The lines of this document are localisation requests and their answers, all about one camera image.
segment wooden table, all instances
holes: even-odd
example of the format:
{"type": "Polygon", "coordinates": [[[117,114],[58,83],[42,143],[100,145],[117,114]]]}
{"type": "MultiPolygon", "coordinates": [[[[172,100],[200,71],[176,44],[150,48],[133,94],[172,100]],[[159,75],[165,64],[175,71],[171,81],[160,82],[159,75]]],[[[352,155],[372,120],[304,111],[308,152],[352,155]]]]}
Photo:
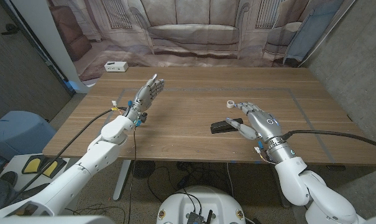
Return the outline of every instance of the wooden table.
{"type": "MultiPolygon", "coordinates": [[[[45,147],[54,156],[92,118],[110,109],[111,100],[126,106],[154,74],[165,89],[137,128],[137,159],[261,163],[257,141],[238,132],[211,134],[210,125],[246,115],[226,108],[227,100],[249,101],[278,118],[283,132],[320,129],[363,135],[310,71],[305,68],[129,68],[105,73],[45,147]]],[[[81,157],[117,111],[95,121],[63,154],[81,157]]],[[[296,134],[288,142],[307,164],[376,166],[376,148],[355,139],[296,134]]],[[[119,157],[134,158],[133,138],[119,157]]]]}

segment wall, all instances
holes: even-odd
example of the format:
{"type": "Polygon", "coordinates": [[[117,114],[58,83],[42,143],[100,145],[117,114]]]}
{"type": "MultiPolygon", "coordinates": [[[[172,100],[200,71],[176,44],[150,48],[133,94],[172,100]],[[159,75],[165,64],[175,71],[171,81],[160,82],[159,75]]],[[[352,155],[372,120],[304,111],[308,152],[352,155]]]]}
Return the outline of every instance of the wall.
{"type": "Polygon", "coordinates": [[[70,60],[58,30],[55,27],[47,2],[35,0],[13,0],[12,2],[34,34],[39,38],[47,52],[54,59],[55,63],[69,79],[70,85],[78,93],[87,93],[89,87],[84,85],[78,78],[76,68],[70,60]]]}
{"type": "Polygon", "coordinates": [[[376,140],[376,0],[356,1],[303,66],[376,140]]]}
{"type": "Polygon", "coordinates": [[[1,35],[6,24],[0,5],[0,118],[24,110],[51,120],[71,97],[22,32],[1,35]]]}

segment window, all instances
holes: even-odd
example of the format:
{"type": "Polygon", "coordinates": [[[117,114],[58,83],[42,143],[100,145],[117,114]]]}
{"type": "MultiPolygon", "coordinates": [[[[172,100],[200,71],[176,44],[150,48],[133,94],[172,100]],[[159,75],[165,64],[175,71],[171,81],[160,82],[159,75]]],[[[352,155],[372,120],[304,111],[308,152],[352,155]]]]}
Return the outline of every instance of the window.
{"type": "Polygon", "coordinates": [[[132,29],[121,0],[102,0],[112,29],[132,29]]]}
{"type": "Polygon", "coordinates": [[[261,0],[255,28],[271,29],[276,21],[277,7],[284,0],[261,0]]]}

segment robotic arm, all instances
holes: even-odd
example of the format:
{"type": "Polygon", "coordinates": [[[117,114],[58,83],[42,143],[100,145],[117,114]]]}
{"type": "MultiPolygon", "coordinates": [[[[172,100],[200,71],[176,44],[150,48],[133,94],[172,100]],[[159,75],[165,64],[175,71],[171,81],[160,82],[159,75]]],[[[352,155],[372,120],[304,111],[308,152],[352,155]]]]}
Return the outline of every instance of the robotic arm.
{"type": "Polygon", "coordinates": [[[239,103],[235,106],[247,115],[252,128],[230,118],[226,118],[226,122],[238,129],[243,137],[250,140],[258,138],[268,144],[265,153],[276,164],[280,186],[287,200],[302,206],[313,199],[305,215],[309,224],[365,222],[356,214],[352,204],[328,188],[318,174],[304,171],[307,165],[282,139],[282,128],[274,116],[253,103],[239,103]]]}
{"type": "Polygon", "coordinates": [[[164,80],[154,75],[135,95],[123,115],[103,127],[101,134],[88,146],[87,153],[50,185],[31,198],[0,210],[0,218],[12,215],[55,216],[76,197],[87,182],[118,157],[127,141],[126,132],[141,123],[141,117],[164,87],[164,80]]]}

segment white tape roll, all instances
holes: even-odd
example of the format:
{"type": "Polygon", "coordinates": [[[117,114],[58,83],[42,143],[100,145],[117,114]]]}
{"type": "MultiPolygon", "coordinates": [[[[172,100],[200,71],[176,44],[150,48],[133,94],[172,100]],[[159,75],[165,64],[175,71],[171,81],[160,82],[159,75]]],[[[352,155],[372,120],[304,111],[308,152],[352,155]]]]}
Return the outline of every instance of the white tape roll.
{"type": "Polygon", "coordinates": [[[235,107],[235,102],[233,102],[233,100],[228,100],[226,102],[226,107],[232,109],[233,107],[235,107]]]}

